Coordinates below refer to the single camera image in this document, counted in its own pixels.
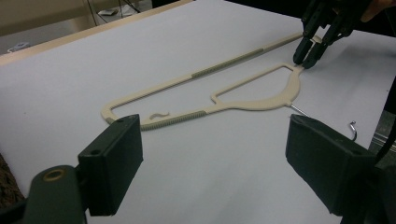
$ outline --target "white table surface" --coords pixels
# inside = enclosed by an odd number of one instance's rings
[[[111,100],[301,32],[297,19],[198,0],[0,67],[0,152],[27,195],[31,179],[77,154],[108,125]],[[115,110],[120,117],[211,105],[210,93],[278,63],[298,41]],[[300,80],[295,105],[368,147],[396,70],[395,40],[354,32]],[[222,99],[276,94],[288,73]],[[287,107],[229,110],[142,133],[144,162],[114,217],[90,223],[339,223],[285,158]]]

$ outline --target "cable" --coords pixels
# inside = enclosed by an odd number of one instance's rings
[[[121,18],[123,18],[122,7],[121,7],[121,0],[119,0],[119,6],[120,6]]]
[[[390,27],[393,31],[393,36],[396,37],[396,7],[390,7],[385,9],[385,14],[388,17]]]
[[[96,14],[96,12],[93,14],[93,10],[92,10],[92,6],[91,6],[90,0],[88,0],[87,2],[88,2],[88,6],[90,7],[90,11],[91,11],[91,14],[92,14],[93,22],[95,23],[95,26],[98,26],[98,24],[96,23],[95,16],[94,16],[94,14]]]
[[[387,142],[384,144],[384,146],[381,147],[381,149],[376,154],[375,163],[379,163],[382,160],[382,158],[384,158],[384,156],[387,155],[387,153],[392,148],[395,140],[396,140],[396,119],[393,121],[393,126],[392,129],[390,130]]]
[[[103,18],[100,14],[98,14],[99,18],[102,19],[105,23],[108,23],[105,18]]]
[[[140,10],[134,7],[129,0],[123,0],[129,7],[133,8],[137,13],[140,13]]]

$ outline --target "floor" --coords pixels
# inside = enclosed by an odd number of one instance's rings
[[[134,5],[140,11],[147,11],[152,9],[151,0],[140,1],[138,5]],[[131,7],[123,6],[121,9],[114,8],[118,11],[116,15],[113,16],[95,16],[96,21],[101,24],[107,22],[112,22],[121,19],[122,17],[134,15],[137,12]],[[44,42],[51,41],[56,38],[60,38],[66,35],[71,35],[75,32],[80,31],[74,22],[72,21],[61,21],[53,23],[51,25],[46,25],[43,27],[38,27],[32,30],[27,30],[19,32],[12,35],[0,36],[0,55],[7,54],[9,49],[21,42],[28,42],[30,46],[38,45]]]

